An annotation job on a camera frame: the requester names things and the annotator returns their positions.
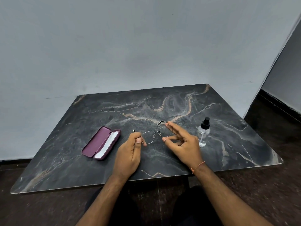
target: person's leg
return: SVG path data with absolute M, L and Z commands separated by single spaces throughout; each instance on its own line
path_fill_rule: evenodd
M 97 198 L 100 193 L 101 188 L 97 190 L 92 197 L 87 201 L 85 206 L 85 212 L 89 209 L 92 203 Z M 117 201 L 115 203 L 114 209 L 111 214 L 109 221 L 110 225 L 122 225 L 124 223 L 129 223 L 130 225 L 141 225 L 140 214 L 138 211 L 138 206 L 130 198 L 125 190 L 122 190 Z
M 201 186 L 194 186 L 182 193 L 172 213 L 171 225 L 222 225 Z

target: hand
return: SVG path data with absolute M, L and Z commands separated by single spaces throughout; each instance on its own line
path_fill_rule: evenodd
M 131 133 L 116 153 L 113 176 L 126 182 L 140 163 L 141 143 L 146 146 L 140 132 Z
M 165 145 L 171 149 L 178 158 L 193 170 L 198 164 L 204 162 L 201 156 L 199 139 L 196 136 L 190 135 L 185 129 L 171 121 L 167 122 L 172 127 L 172 132 L 175 134 L 170 137 L 163 137 Z

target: marble pattern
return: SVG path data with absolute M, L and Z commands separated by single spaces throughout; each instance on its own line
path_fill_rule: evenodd
M 202 156 L 213 171 L 282 163 L 273 149 L 208 84 L 78 96 L 11 189 L 27 193 L 103 184 L 112 172 L 118 147 L 132 129 L 158 129 L 169 120 L 196 135 L 210 117 Z M 97 161 L 81 150 L 101 126 L 121 129 L 111 153 Z M 142 147 L 141 163 L 130 180 L 189 175 L 159 138 Z

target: eyeglass frame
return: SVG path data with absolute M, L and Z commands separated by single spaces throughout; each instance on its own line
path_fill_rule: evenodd
M 162 123 L 162 122 L 164 122 L 164 123 L 167 123 L 167 121 L 160 121 L 160 122 L 158 122 L 157 123 L 157 125 L 159 125 L 160 123 Z M 148 132 L 153 132 L 154 134 L 153 134 L 153 140 L 152 140 L 152 142 L 155 140 L 155 135 L 156 135 L 156 133 L 158 133 L 159 134 L 159 136 L 160 137 L 162 137 L 162 134 L 160 133 L 160 130 L 162 129 L 162 128 L 167 128 L 166 126 L 170 126 L 170 125 L 165 125 L 165 126 L 163 126 L 163 127 L 161 127 L 160 129 L 159 129 L 159 131 L 156 131 L 156 132 L 154 132 L 154 131 L 147 131 L 147 132 L 144 132 L 144 133 L 142 133 L 141 135 L 140 135 L 140 137 L 143 135 L 143 134 L 145 134 L 145 133 L 148 133 Z

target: white wall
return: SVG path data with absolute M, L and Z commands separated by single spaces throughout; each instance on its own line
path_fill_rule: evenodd
M 209 83 L 243 117 L 300 7 L 0 0 L 0 159 L 33 157 L 81 94 Z
M 277 59 L 262 89 L 301 113 L 301 23 Z

